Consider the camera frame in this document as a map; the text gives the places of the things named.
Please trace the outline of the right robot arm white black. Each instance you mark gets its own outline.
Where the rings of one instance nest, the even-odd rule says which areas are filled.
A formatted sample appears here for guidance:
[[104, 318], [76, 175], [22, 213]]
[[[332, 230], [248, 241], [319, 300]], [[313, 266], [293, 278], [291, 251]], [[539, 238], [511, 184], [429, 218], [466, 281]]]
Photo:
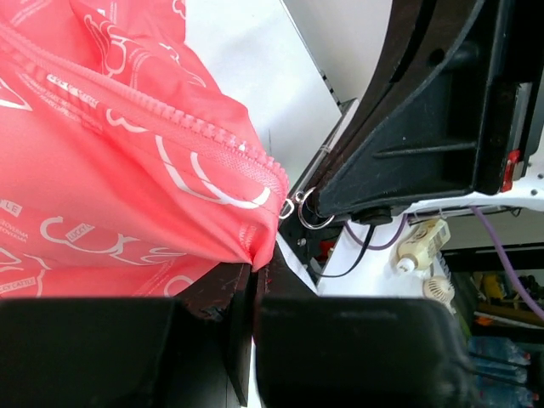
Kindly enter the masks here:
[[[288, 1], [286, 7], [321, 74], [341, 100], [362, 98], [382, 51], [391, 12], [390, 1]], [[469, 211], [470, 206], [509, 204], [524, 207], [528, 213], [519, 225], [506, 214], [491, 216], [504, 245], [537, 242], [543, 237], [543, 150], [530, 158], [528, 172], [513, 188], [494, 196], [480, 193], [439, 200], [418, 201], [409, 212], [422, 216], [433, 210], [453, 223], [450, 248], [488, 245], [491, 239], [482, 224]], [[359, 250], [348, 233], [342, 233], [318, 284], [323, 296], [342, 297], [419, 297], [422, 283], [416, 275], [398, 275], [394, 267], [396, 248], [367, 252], [351, 273], [349, 267]]]

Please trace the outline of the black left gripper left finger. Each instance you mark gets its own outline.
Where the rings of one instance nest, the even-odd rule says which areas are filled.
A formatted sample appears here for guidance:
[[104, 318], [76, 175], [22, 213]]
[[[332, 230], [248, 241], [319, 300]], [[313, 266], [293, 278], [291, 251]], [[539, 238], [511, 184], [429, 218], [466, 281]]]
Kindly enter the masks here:
[[4, 407], [239, 407], [252, 272], [221, 263], [171, 297], [1, 303]]

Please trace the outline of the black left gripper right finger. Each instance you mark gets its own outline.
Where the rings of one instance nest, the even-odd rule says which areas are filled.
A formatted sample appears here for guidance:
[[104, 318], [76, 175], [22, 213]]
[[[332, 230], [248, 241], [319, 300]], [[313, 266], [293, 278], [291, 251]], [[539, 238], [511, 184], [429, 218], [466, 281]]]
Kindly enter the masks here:
[[476, 407], [465, 339], [421, 298], [319, 297], [280, 249], [258, 273], [256, 378], [266, 407]]

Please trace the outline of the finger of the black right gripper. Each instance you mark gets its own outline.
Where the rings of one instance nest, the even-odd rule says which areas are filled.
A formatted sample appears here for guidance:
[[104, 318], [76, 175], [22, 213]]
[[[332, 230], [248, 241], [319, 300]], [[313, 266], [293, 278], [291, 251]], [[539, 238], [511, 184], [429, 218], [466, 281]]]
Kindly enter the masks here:
[[422, 200], [317, 200], [322, 218], [408, 207], [418, 201], [488, 196], [526, 169], [543, 128], [543, 4], [435, 1], [424, 47], [433, 80], [416, 100], [416, 130], [438, 194]]
[[292, 189], [317, 200], [422, 200], [438, 194], [416, 129], [417, 98], [433, 80], [424, 47], [435, 1], [395, 1], [371, 83], [347, 127], [326, 141]]

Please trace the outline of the pink hooded kids jacket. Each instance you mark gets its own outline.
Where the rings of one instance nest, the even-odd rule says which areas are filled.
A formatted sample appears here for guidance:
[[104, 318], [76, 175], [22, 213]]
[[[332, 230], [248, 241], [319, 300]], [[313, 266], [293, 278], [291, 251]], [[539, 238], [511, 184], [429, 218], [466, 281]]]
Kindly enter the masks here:
[[288, 191], [183, 1], [1, 4], [2, 298], [173, 296], [272, 258]]

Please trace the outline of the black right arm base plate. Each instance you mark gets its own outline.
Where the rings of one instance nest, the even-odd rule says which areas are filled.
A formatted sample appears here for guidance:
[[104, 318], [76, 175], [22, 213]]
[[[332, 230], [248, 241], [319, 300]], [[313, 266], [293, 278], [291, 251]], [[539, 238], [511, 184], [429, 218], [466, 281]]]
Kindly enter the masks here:
[[340, 224], [333, 222], [332, 226], [311, 230], [302, 226], [296, 214], [291, 215], [280, 223], [279, 232], [286, 244], [293, 250], [298, 261], [307, 272], [314, 284], [324, 275], [330, 250], [336, 244], [342, 232]]

